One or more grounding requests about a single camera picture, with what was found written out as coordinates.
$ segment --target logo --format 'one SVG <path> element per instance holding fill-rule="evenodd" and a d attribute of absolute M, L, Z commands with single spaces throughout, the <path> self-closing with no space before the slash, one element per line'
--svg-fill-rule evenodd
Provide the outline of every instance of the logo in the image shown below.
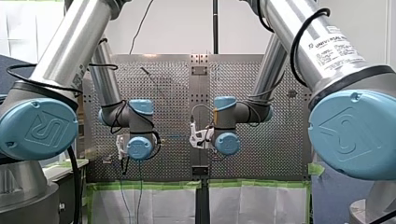
<path fill-rule="evenodd" d="M 39 111 L 25 135 L 25 140 L 46 147 L 58 147 L 69 121 L 46 111 Z"/>
<path fill-rule="evenodd" d="M 336 155 L 340 161 L 382 147 L 382 143 L 352 107 L 326 120 L 319 128 L 324 140 L 338 152 Z"/>

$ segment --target white object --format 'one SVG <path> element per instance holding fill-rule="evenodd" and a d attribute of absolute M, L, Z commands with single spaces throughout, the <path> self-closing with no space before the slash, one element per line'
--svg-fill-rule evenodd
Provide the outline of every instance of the white object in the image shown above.
<path fill-rule="evenodd" d="M 211 139 L 213 136 L 214 128 L 196 131 L 195 122 L 190 123 L 191 135 L 190 144 L 199 149 L 213 149 Z"/>
<path fill-rule="evenodd" d="M 117 135 L 116 146 L 117 146 L 117 151 L 119 152 L 119 160 L 122 160 L 122 158 L 127 157 L 126 152 L 123 150 L 124 149 L 123 134 Z"/>

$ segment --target metal stand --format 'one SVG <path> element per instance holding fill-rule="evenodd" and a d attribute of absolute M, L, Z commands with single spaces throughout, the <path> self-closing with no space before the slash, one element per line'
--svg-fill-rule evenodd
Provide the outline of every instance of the metal stand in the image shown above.
<path fill-rule="evenodd" d="M 38 161 L 0 166 L 0 223 L 59 223 L 58 185 L 47 184 Z"/>
<path fill-rule="evenodd" d="M 367 199 L 349 206 L 350 224 L 368 224 L 396 210 L 396 183 L 376 181 Z M 396 218 L 384 222 L 396 224 Z"/>

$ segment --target silver cylinder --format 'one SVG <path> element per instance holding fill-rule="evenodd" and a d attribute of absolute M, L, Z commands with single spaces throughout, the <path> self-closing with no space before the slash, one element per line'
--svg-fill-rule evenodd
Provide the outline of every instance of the silver cylinder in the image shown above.
<path fill-rule="evenodd" d="M 92 63 L 110 64 L 110 50 L 107 42 L 101 43 L 92 57 Z M 121 101 L 120 88 L 116 75 L 110 67 L 91 66 L 93 85 L 96 88 L 101 106 L 114 105 Z"/>
<path fill-rule="evenodd" d="M 265 18 L 288 53 L 303 23 L 319 10 L 313 0 L 261 0 L 261 3 Z M 332 38 L 341 38 L 342 42 L 339 43 L 342 45 L 335 46 Z M 331 45 L 332 49 L 320 49 L 323 45 Z M 332 61 L 332 53 L 345 54 L 346 57 Z M 334 81 L 370 66 L 340 30 L 329 23 L 326 16 L 315 19 L 306 29 L 297 49 L 295 62 L 314 95 Z"/>
<path fill-rule="evenodd" d="M 259 75 L 253 88 L 250 99 L 265 101 L 271 99 L 275 86 L 281 77 L 288 53 L 283 48 L 276 35 L 272 35 L 267 51 L 262 59 Z"/>
<path fill-rule="evenodd" d="M 47 178 L 38 161 L 0 165 L 0 207 L 30 200 L 46 188 Z"/>
<path fill-rule="evenodd" d="M 80 90 L 87 65 L 110 17 L 111 8 L 102 0 L 75 1 L 30 79 Z M 74 98 L 71 92 L 59 92 Z"/>

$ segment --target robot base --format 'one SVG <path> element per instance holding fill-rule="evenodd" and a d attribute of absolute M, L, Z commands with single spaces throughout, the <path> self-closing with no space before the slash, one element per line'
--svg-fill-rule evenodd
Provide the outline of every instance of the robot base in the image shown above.
<path fill-rule="evenodd" d="M 369 224 L 396 208 L 396 182 L 376 181 L 367 199 L 349 206 L 349 224 Z M 396 218 L 384 222 L 396 224 Z"/>
<path fill-rule="evenodd" d="M 58 186 L 50 183 L 44 195 L 0 208 L 1 223 L 59 223 Z"/>

